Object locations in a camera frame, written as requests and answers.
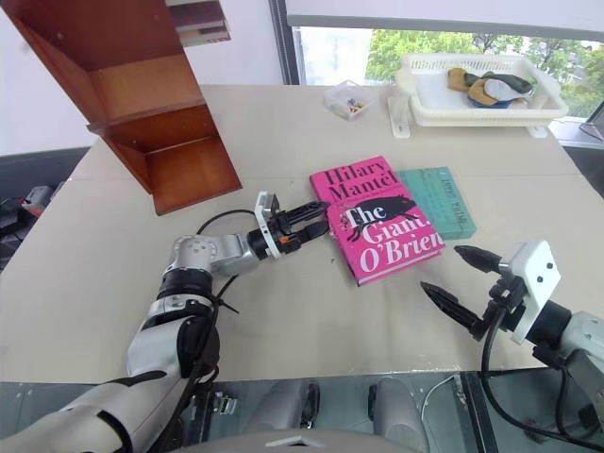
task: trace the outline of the white plastic basket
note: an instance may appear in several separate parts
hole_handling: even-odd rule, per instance
[[[350,100],[361,104],[362,107],[357,111],[351,110],[348,105]],[[325,107],[346,121],[356,120],[364,115],[373,102],[374,98],[371,93],[352,80],[345,80],[323,93]]]
[[[482,76],[487,71],[536,80],[528,104],[513,102],[507,109],[472,106],[467,93],[447,87],[452,68]],[[411,108],[421,126],[547,126],[566,115],[560,85],[524,57],[474,54],[408,54],[396,75],[397,85],[411,95]]]

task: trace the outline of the window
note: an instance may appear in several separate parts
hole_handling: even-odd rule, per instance
[[[334,85],[346,79],[363,85],[389,84],[408,53],[522,55],[553,76],[569,116],[587,118],[604,100],[604,44],[488,33],[294,28],[301,84]]]

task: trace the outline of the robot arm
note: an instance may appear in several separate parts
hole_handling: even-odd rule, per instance
[[[505,311],[499,328],[510,330],[515,343],[525,339],[533,343],[533,356],[545,365],[568,372],[604,426],[604,322],[585,312],[572,314],[549,300],[560,274],[547,242],[522,243],[506,258],[467,245],[455,250],[473,267],[500,275],[482,318],[460,305],[453,294],[422,282],[428,297],[478,341]]]
[[[328,204],[311,202],[279,210],[272,193],[261,192],[255,209],[259,227],[247,235],[192,235],[176,240],[153,302],[127,353],[128,377],[98,385],[60,411],[0,442],[21,452],[145,452],[177,409],[195,367],[202,381],[216,370],[220,342],[215,328],[219,299],[214,275],[236,276],[261,260],[289,254],[328,231],[318,221]]]

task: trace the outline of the white wall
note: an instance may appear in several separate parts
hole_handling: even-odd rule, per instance
[[[287,13],[553,26],[604,31],[602,0],[286,0]]]
[[[0,10],[0,156],[88,146],[86,119]]]
[[[275,31],[267,0],[221,0],[231,41],[187,47],[199,83],[281,85]]]
[[[231,41],[186,49],[200,83],[282,84],[266,0],[222,0]],[[0,156],[89,146],[96,136],[0,9]]]

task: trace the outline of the small clear box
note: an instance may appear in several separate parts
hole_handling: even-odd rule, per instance
[[[362,116],[373,103],[373,96],[361,85],[346,80],[323,93],[323,104],[346,121]]]

